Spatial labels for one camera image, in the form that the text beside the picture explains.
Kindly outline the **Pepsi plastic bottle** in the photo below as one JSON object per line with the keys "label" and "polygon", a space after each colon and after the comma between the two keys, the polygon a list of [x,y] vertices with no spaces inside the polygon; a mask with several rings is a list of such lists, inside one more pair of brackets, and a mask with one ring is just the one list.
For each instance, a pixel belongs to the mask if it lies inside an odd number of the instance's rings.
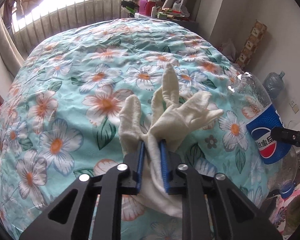
{"label": "Pepsi plastic bottle", "polygon": [[295,187],[298,158],[292,145],[273,138],[271,130],[284,125],[262,83],[249,72],[235,74],[228,85],[229,101],[246,118],[248,134],[255,142],[261,160],[270,172],[270,191],[283,199],[290,197]]}

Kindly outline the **white tissue cloth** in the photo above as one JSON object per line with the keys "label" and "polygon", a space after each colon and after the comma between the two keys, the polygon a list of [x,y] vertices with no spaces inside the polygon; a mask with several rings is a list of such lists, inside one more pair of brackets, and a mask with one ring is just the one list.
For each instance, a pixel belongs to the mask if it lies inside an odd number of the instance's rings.
{"label": "white tissue cloth", "polygon": [[158,143],[165,140],[174,152],[185,137],[223,115],[222,109],[211,109],[211,93],[201,91],[179,104],[179,83],[172,66],[165,68],[161,87],[151,103],[152,122],[147,133],[140,126],[141,103],[136,95],[126,98],[119,113],[119,139],[124,154],[133,152],[139,140],[145,142],[146,157],[142,169],[141,191],[136,200],[160,213],[180,218],[181,198],[169,196],[164,189]]}

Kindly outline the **large water jug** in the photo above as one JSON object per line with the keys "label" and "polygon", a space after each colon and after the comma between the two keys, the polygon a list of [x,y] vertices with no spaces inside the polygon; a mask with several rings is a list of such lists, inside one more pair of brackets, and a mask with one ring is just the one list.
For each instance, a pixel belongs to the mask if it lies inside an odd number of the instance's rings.
{"label": "large water jug", "polygon": [[280,93],[284,90],[285,84],[283,81],[283,77],[285,76],[285,72],[281,71],[280,74],[275,72],[271,72],[267,75],[263,82],[263,86],[267,91],[271,100],[275,100]]}

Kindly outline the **floral teal bed quilt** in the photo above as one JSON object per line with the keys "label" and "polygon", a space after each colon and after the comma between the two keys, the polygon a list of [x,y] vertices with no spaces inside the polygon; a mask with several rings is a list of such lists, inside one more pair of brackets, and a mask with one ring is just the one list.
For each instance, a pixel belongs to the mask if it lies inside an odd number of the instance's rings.
{"label": "floral teal bed quilt", "polygon": [[185,138],[178,148],[183,161],[208,176],[224,173],[261,206],[269,172],[246,129],[261,105],[228,93],[239,71],[175,23],[117,19],[41,42],[0,107],[0,219],[13,239],[77,176],[103,174],[122,161],[119,112],[137,96],[147,132],[166,67],[175,70],[179,103],[207,91],[210,109],[224,112]]}

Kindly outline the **tall printed cardboard box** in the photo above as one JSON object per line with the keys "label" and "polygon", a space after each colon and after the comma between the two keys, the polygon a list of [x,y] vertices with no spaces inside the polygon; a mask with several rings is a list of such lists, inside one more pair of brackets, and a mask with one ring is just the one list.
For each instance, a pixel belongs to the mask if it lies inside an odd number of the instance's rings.
{"label": "tall printed cardboard box", "polygon": [[258,44],[263,39],[267,29],[268,27],[265,24],[256,20],[238,58],[235,61],[235,64],[239,65],[241,69],[244,69],[250,62],[252,55],[257,50]]}

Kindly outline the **white plastic bag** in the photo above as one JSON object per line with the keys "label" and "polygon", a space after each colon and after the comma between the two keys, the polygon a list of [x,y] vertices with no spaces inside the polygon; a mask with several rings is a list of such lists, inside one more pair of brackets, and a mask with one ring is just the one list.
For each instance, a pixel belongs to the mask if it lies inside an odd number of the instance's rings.
{"label": "white plastic bag", "polygon": [[174,12],[178,12],[184,17],[190,16],[190,13],[188,12],[187,8],[184,5],[184,0],[177,0],[176,2],[174,2],[172,10]]}

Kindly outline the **grey cabinet with clutter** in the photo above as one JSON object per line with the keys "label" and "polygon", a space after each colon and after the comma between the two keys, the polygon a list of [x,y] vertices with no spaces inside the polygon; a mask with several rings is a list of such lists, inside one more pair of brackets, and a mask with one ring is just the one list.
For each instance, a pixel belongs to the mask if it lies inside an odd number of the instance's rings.
{"label": "grey cabinet with clutter", "polygon": [[159,20],[168,20],[181,25],[182,27],[196,32],[198,23],[197,14],[184,17],[172,8],[163,8],[165,0],[122,0],[121,7],[132,18],[157,18]]}

